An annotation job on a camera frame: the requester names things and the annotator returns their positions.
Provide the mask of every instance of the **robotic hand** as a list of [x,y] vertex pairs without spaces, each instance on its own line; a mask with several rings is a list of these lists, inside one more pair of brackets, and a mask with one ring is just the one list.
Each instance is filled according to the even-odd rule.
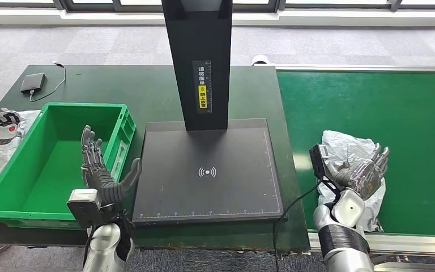
[[140,159],[133,160],[131,171],[122,182],[116,183],[103,162],[101,145],[103,140],[97,139],[90,126],[85,126],[81,136],[83,164],[81,172],[87,188],[96,189],[103,206],[110,203],[121,203],[124,195],[133,187],[141,173]]
[[316,178],[334,194],[331,203],[319,205],[314,210],[314,225],[318,230],[324,262],[330,272],[371,272],[369,244],[356,222],[364,212],[364,200],[381,185],[387,170],[389,148],[380,154],[376,145],[371,158],[357,166],[345,165],[337,170],[326,165],[326,146],[317,144],[309,151]]
[[73,190],[67,205],[82,228],[90,228],[84,272],[124,272],[134,250],[134,226],[121,206],[125,194],[141,172],[135,159],[121,183],[115,183],[104,165],[102,140],[94,143],[95,133],[85,126],[82,137],[82,178],[87,189]]

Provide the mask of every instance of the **green table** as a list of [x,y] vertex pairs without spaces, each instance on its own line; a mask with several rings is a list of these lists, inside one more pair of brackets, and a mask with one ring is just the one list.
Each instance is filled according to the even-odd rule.
[[[24,75],[45,73],[44,93],[62,80],[63,70],[52,65],[28,66],[0,108],[40,109],[49,101],[124,103],[137,125],[124,173],[140,157],[147,122],[181,121],[182,112],[172,66],[67,66],[67,80],[51,96],[30,103],[19,92]],[[279,175],[283,204],[299,195],[291,147],[273,67],[231,67],[229,118],[267,118]],[[132,199],[126,201],[130,207]],[[309,249],[307,227],[300,203],[279,228],[278,246],[284,251]],[[196,224],[139,229],[134,238],[144,248],[206,248],[272,250],[270,222]]]
[[[389,146],[385,232],[435,236],[435,69],[282,67],[278,81],[295,159],[305,160],[324,130]],[[313,171],[297,161],[296,172],[304,192]],[[303,200],[311,229],[317,197]]]
[[[62,79],[55,66],[29,66],[24,74],[41,72],[49,78],[46,90]],[[139,156],[146,122],[182,120],[172,67],[70,66],[68,76],[64,89],[31,104],[18,91],[21,77],[0,107],[39,109],[46,101],[125,103],[138,124],[130,159]],[[386,233],[368,235],[370,246],[380,252],[435,253],[435,69],[232,67],[230,95],[230,118],[268,118],[285,205],[313,185],[308,149],[321,141],[323,130],[389,146],[387,191],[379,214]],[[317,195],[302,203],[305,215],[297,205],[280,228],[282,250],[310,246],[306,224],[314,228]],[[270,224],[248,222],[145,229],[135,237],[138,245],[149,248],[270,250],[270,232]],[[39,230],[0,241],[42,244],[74,233]],[[311,247],[318,247],[317,235],[311,231],[309,237]],[[85,236],[76,240],[82,244]]]

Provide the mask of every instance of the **humanoid robot hand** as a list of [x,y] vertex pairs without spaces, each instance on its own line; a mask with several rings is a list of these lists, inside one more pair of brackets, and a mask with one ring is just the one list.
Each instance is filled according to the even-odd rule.
[[139,179],[141,173],[140,159],[134,159],[131,171],[126,175],[121,183],[115,183],[109,171],[104,165],[103,154],[101,152],[102,139],[94,142],[96,133],[91,127],[86,125],[81,136],[82,159],[81,166],[82,178],[87,188],[96,189],[102,200],[102,205],[110,203],[120,203],[125,194]]
[[377,143],[369,159],[351,168],[347,163],[340,169],[329,165],[329,170],[336,183],[353,189],[363,200],[367,200],[381,186],[381,178],[387,170],[388,157],[389,148],[385,147],[381,153],[381,145]]

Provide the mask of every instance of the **green bin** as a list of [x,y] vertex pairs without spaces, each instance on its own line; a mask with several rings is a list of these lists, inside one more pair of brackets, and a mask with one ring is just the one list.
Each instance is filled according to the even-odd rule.
[[104,162],[119,181],[136,128],[123,104],[48,103],[0,175],[0,222],[10,227],[78,229],[66,202],[85,188],[80,138],[103,140]]

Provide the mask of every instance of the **yellow label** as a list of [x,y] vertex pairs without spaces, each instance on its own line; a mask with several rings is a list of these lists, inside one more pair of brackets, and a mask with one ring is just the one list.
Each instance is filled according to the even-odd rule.
[[206,85],[198,86],[198,96],[199,96],[199,108],[206,109],[207,108]]

